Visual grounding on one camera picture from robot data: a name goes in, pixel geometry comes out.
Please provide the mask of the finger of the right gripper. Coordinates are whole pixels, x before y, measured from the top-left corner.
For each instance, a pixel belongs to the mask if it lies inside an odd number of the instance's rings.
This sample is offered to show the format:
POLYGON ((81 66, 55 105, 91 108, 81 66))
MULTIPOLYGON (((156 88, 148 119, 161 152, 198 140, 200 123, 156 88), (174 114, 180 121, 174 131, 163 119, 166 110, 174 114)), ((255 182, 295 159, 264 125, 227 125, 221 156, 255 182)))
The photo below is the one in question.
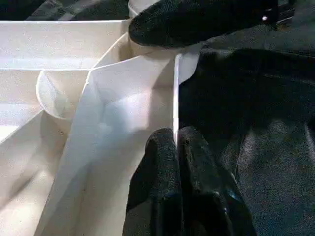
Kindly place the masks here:
POLYGON ((269 0, 159 0, 134 17, 128 32, 143 46, 179 48, 262 23, 269 0))

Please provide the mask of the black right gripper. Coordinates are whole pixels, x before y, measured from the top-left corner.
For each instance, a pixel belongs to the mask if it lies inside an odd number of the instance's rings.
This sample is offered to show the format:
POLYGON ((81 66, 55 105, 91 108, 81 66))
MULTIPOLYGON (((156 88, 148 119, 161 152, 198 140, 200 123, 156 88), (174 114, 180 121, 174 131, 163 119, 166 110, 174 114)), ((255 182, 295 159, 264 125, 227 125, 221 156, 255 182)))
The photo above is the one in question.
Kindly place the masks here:
POLYGON ((295 13, 295 0, 265 0, 264 23, 279 24, 290 21, 295 13))

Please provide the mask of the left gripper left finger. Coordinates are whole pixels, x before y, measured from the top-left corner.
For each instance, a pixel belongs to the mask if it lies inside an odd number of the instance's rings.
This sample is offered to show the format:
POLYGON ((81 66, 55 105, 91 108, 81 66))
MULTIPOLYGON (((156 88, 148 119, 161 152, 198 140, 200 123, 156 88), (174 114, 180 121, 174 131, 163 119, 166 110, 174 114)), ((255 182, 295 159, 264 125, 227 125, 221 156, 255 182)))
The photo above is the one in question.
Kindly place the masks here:
POLYGON ((183 203, 178 153, 170 128, 156 130, 133 174, 125 217, 126 236, 181 236, 183 203))

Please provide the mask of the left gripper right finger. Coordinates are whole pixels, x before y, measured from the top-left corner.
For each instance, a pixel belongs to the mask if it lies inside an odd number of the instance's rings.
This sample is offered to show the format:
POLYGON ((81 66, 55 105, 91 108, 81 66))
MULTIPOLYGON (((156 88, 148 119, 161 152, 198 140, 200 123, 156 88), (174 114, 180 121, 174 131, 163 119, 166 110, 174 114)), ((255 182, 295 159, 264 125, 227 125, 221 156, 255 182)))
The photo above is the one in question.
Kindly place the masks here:
POLYGON ((215 160, 203 135, 182 128, 178 151, 186 235, 256 235, 234 175, 215 160))

